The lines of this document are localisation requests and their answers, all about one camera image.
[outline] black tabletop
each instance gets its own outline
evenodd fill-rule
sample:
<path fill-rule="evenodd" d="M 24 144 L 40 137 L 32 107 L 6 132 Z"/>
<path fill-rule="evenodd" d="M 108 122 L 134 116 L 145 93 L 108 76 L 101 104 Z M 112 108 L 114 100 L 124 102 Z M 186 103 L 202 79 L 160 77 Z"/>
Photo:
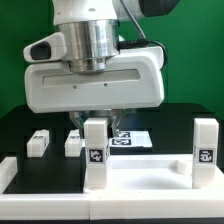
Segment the black tabletop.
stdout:
<path fill-rule="evenodd" d="M 224 144 L 221 137 L 223 122 L 214 113 L 196 104 L 162 104 L 158 108 L 137 109 L 124 115 L 119 124 L 120 130 L 147 130 L 153 147 L 144 150 L 112 149 L 111 154 L 191 154 L 194 118 L 218 120 L 220 124 L 218 166 L 224 169 Z M 27 158 L 27 142 L 36 130 L 43 129 L 50 131 L 50 144 L 44 156 L 39 159 Z M 80 158 L 68 159 L 64 156 L 65 141 L 69 132 L 74 129 L 68 113 L 34 114 L 27 106 L 16 107 L 1 118 L 0 162 L 6 156 L 16 156 L 18 159 L 18 173 L 4 194 L 82 193 L 86 169 L 85 152 L 82 150 Z M 166 221 L 166 223 L 193 223 L 190 220 L 188 220 L 190 222 Z M 223 223 L 223 220 L 221 221 L 213 219 L 212 222 Z M 134 220 L 123 222 L 136 223 Z"/>

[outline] metal cylinder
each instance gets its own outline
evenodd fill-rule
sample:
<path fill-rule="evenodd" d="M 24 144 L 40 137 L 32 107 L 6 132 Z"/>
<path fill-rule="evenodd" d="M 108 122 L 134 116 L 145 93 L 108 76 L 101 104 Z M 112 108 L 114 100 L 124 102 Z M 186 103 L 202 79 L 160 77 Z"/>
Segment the metal cylinder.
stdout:
<path fill-rule="evenodd" d="M 59 25 L 65 36 L 72 72 L 106 69 L 105 58 L 118 55 L 116 20 L 97 20 Z"/>

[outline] white plastic base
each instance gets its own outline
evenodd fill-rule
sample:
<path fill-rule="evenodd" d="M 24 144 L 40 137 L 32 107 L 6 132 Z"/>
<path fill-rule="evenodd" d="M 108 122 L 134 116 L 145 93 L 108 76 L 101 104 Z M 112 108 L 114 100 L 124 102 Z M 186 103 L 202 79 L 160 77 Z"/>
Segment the white plastic base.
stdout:
<path fill-rule="evenodd" d="M 192 189 L 192 177 L 177 172 L 192 155 L 111 156 L 105 190 L 84 194 L 0 195 L 1 220 L 99 220 L 223 217 L 224 175 Z"/>

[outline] green wall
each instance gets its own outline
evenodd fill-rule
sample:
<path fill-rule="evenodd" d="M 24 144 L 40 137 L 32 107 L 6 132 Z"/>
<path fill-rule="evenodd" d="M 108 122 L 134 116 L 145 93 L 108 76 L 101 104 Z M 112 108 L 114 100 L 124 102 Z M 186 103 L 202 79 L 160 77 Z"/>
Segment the green wall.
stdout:
<path fill-rule="evenodd" d="M 51 34 L 50 0 L 0 0 L 0 116 L 26 103 L 23 48 Z M 198 103 L 224 119 L 224 1 L 181 0 L 168 16 L 140 21 L 168 49 L 165 102 Z M 137 38 L 130 23 L 121 35 Z"/>

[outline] small white block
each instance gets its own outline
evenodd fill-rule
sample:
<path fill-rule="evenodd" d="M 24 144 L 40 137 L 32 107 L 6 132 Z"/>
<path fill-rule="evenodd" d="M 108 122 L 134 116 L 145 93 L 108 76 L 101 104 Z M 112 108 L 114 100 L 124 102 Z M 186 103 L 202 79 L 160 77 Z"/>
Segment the small white block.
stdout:
<path fill-rule="evenodd" d="M 215 178 L 219 124 L 215 119 L 195 119 L 193 188 L 209 187 Z"/>
<path fill-rule="evenodd" d="M 108 145 L 107 118 L 89 118 L 84 123 L 85 144 L 87 148 L 105 148 Z"/>
<path fill-rule="evenodd" d="M 82 149 L 82 140 L 79 130 L 71 131 L 65 142 L 65 156 L 79 157 Z"/>
<path fill-rule="evenodd" d="M 192 160 L 178 160 L 177 172 L 182 175 L 192 175 Z"/>
<path fill-rule="evenodd" d="M 87 167 L 87 185 L 90 190 L 104 189 L 107 186 L 107 166 Z"/>
<path fill-rule="evenodd" d="M 7 157 L 2 161 L 0 164 L 0 194 L 5 191 L 17 172 L 16 158 Z"/>
<path fill-rule="evenodd" d="M 49 145 L 49 131 L 36 131 L 30 141 L 27 143 L 28 157 L 42 157 Z"/>

